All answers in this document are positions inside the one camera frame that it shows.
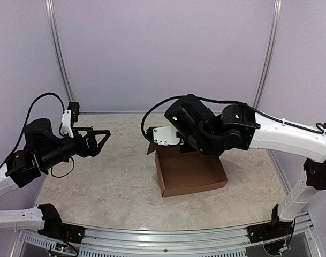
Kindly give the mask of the brown cardboard box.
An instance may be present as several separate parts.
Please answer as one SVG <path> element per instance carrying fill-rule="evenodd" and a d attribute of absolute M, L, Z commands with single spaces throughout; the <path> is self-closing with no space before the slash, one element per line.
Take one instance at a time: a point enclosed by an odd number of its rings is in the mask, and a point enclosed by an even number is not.
<path fill-rule="evenodd" d="M 199 152 L 182 153 L 180 147 L 150 143 L 147 155 L 153 153 L 158 184 L 163 198 L 223 188 L 228 182 L 220 159 Z"/>

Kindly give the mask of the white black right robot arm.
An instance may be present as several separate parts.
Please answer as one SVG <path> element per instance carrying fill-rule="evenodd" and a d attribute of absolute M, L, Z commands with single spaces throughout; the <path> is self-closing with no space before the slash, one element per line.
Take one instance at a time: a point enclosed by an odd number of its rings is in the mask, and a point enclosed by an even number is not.
<path fill-rule="evenodd" d="M 286 222 L 326 190 L 326 123 L 311 127 L 288 122 L 237 101 L 223 101 L 225 108 L 215 115 L 204 102 L 193 94 L 181 96 L 164 114 L 194 151 L 219 157 L 231 149 L 268 149 L 306 159 L 301 178 L 265 226 L 269 237 L 278 237 Z"/>

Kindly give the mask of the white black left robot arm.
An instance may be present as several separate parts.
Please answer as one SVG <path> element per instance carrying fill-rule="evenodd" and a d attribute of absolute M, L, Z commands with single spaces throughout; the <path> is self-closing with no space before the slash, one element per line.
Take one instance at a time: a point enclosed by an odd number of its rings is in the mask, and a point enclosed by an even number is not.
<path fill-rule="evenodd" d="M 24 149 L 11 153 L 0 166 L 0 197 L 23 188 L 55 165 L 68 162 L 73 156 L 95 157 L 111 136 L 109 130 L 85 128 L 85 135 L 73 130 L 72 136 L 61 138 L 52 131 L 51 121 L 40 118 L 24 127 Z M 61 238 L 66 225 L 52 204 L 29 209 L 0 210 L 0 232 L 33 229 L 46 236 Z"/>

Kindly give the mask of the small circuit board with LEDs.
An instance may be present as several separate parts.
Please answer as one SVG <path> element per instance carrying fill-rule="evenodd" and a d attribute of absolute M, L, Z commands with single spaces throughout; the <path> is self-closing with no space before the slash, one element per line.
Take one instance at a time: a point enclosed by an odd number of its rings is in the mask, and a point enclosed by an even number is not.
<path fill-rule="evenodd" d="M 55 247 L 54 247 L 54 250 L 56 252 L 66 253 L 67 252 L 67 245 L 65 245 L 65 244 L 56 244 Z"/>

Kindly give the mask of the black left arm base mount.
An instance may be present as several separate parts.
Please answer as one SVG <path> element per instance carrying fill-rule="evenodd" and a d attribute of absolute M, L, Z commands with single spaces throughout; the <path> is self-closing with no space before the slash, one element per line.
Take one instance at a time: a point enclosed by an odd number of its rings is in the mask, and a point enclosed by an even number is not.
<path fill-rule="evenodd" d="M 40 204 L 38 209 L 41 211 L 44 221 L 43 229 L 38 230 L 40 235 L 68 243 L 81 244 L 86 230 L 83 226 L 64 223 L 52 204 Z"/>

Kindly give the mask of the aluminium front rail frame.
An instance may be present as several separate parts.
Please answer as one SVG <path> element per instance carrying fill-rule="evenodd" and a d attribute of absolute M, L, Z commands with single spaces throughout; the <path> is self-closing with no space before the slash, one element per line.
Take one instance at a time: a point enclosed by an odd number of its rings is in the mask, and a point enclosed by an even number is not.
<path fill-rule="evenodd" d="M 86 226 L 79 256 L 271 256 L 264 247 L 283 237 L 251 243 L 246 225 L 219 229 L 145 231 Z M 58 240 L 31 230 L 18 233 L 10 256 L 74 256 L 58 253 Z M 324 256 L 308 213 L 296 218 L 294 234 L 282 256 Z"/>

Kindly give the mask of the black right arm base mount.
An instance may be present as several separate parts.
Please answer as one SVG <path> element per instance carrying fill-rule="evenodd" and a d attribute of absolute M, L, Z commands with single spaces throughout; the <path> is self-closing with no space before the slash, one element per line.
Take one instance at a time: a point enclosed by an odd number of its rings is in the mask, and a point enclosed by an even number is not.
<path fill-rule="evenodd" d="M 258 225 L 250 225 L 247 227 L 247 233 L 250 243 L 258 243 L 266 240 L 291 235 L 294 230 L 294 221 L 283 222 L 278 214 L 279 204 L 276 204 L 271 212 L 271 220 Z"/>

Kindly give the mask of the left aluminium frame post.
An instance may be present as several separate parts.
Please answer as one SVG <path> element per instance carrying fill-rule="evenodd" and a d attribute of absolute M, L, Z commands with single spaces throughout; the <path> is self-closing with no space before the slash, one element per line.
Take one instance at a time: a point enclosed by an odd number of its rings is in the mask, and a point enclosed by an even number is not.
<path fill-rule="evenodd" d="M 63 88 L 66 97 L 69 101 L 75 101 L 75 97 L 70 84 L 69 76 L 67 73 L 62 46 L 59 38 L 58 24 L 55 15 L 55 6 L 53 0 L 45 0 L 46 13 L 48 18 L 48 25 L 51 34 L 52 45 L 54 48 L 54 54 L 56 57 L 56 62 L 59 70 L 60 77 L 62 79 Z"/>

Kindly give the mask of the aluminium frame post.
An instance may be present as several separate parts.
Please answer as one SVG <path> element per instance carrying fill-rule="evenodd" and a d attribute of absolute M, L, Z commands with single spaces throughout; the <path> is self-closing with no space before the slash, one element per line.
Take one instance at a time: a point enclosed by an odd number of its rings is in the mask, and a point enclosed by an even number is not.
<path fill-rule="evenodd" d="M 282 4 L 283 4 L 282 0 L 274 1 L 266 53 L 264 55 L 264 61 L 263 61 L 262 71 L 261 71 L 260 78 L 259 78 L 259 84 L 258 84 L 258 87 L 256 90 L 254 102 L 253 102 L 254 108 L 259 107 L 259 105 L 262 101 L 262 98 L 263 98 L 264 90 L 266 88 L 269 70 L 271 67 L 271 62 L 273 59 L 275 45 L 276 45 L 276 41 L 277 41 L 280 16 L 282 13 Z"/>
<path fill-rule="evenodd" d="M 75 101 L 75 97 L 70 84 L 69 76 L 67 73 L 62 46 L 59 38 L 58 24 L 55 15 L 55 6 L 53 0 L 45 0 L 46 13 L 48 18 L 48 25 L 51 34 L 52 45 L 54 48 L 54 54 L 56 57 L 56 62 L 59 70 L 60 77 L 62 79 L 63 88 L 66 97 L 69 101 Z"/>

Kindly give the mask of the right aluminium frame post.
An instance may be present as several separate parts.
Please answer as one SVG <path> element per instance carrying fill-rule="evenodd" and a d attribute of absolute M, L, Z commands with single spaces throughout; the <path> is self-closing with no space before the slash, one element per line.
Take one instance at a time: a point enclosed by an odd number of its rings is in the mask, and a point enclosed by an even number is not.
<path fill-rule="evenodd" d="M 264 55 L 264 61 L 263 61 L 262 71 L 261 71 L 260 78 L 259 78 L 259 84 L 258 84 L 258 87 L 256 90 L 254 102 L 253 102 L 254 108 L 259 107 L 259 105 L 262 101 L 262 98 L 263 98 L 264 90 L 266 88 L 269 70 L 271 67 L 271 62 L 273 59 L 275 45 L 276 45 L 276 41 L 277 41 L 280 16 L 282 13 L 282 4 L 283 4 L 282 0 L 274 1 L 266 53 Z"/>

